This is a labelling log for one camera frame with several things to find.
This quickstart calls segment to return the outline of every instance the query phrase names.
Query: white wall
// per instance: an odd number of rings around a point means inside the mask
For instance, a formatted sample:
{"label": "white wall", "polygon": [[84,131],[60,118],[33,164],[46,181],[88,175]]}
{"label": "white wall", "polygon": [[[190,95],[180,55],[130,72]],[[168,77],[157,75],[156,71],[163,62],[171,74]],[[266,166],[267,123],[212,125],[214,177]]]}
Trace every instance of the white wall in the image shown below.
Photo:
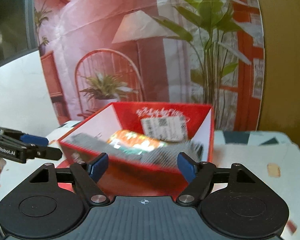
{"label": "white wall", "polygon": [[38,51],[0,67],[0,126],[38,136],[59,126]]}

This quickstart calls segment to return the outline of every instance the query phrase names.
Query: wooden cabinet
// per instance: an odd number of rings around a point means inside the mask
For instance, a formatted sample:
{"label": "wooden cabinet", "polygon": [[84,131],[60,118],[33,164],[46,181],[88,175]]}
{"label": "wooden cabinet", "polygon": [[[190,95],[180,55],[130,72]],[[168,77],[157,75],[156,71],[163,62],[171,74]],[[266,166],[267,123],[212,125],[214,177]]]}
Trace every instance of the wooden cabinet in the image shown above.
{"label": "wooden cabinet", "polygon": [[59,124],[63,124],[70,120],[70,116],[60,84],[53,51],[49,51],[43,55],[41,57],[41,63],[54,111]]}

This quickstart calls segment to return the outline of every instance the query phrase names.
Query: packaged snack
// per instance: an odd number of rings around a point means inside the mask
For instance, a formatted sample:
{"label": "packaged snack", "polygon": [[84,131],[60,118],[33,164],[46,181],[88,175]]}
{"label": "packaged snack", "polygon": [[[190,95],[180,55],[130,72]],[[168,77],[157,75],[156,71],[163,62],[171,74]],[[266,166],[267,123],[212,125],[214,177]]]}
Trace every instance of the packaged snack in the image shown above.
{"label": "packaged snack", "polygon": [[[118,140],[118,138],[114,138],[111,142],[113,143],[116,140]],[[110,156],[115,156],[127,161],[137,161],[142,164],[156,164],[162,168],[176,169],[177,157],[180,152],[186,153],[196,162],[201,160],[203,153],[203,145],[192,141],[158,147],[149,152],[130,146],[120,146],[116,143],[110,145],[84,133],[72,136],[72,140],[68,142],[84,149],[106,152]]]}
{"label": "packaged snack", "polygon": [[134,147],[148,152],[156,148],[168,145],[165,142],[129,130],[119,130],[115,132],[109,138],[107,143],[111,145],[124,145],[127,147]]}

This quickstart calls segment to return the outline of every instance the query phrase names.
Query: crosshair mark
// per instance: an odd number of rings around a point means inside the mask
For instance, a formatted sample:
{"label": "crosshair mark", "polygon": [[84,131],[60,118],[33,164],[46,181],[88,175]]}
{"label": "crosshair mark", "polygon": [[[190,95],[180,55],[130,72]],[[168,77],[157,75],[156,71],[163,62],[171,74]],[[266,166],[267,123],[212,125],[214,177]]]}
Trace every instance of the crosshair mark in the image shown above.
{"label": "crosshair mark", "polygon": [[141,201],[139,201],[139,202],[141,202],[141,204],[145,205],[145,204],[148,204],[148,203],[151,202],[151,201],[149,201],[149,200],[147,200],[147,199],[143,199],[143,200],[141,200]]}

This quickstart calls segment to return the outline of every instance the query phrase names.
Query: red arched chair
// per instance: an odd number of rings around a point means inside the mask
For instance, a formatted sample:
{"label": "red arched chair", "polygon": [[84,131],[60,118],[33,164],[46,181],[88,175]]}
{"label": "red arched chair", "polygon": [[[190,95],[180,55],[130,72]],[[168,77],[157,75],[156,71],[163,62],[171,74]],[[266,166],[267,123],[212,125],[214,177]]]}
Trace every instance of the red arched chair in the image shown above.
{"label": "red arched chair", "polygon": [[143,101],[144,85],[133,61],[113,49],[96,49],[83,56],[74,71],[75,88],[81,110],[78,116],[88,117],[97,110],[92,109],[88,96],[80,92],[89,87],[85,78],[94,76],[95,73],[119,75],[120,80],[126,82],[128,87],[138,91],[138,93],[129,93],[128,98],[122,98],[122,101]]}

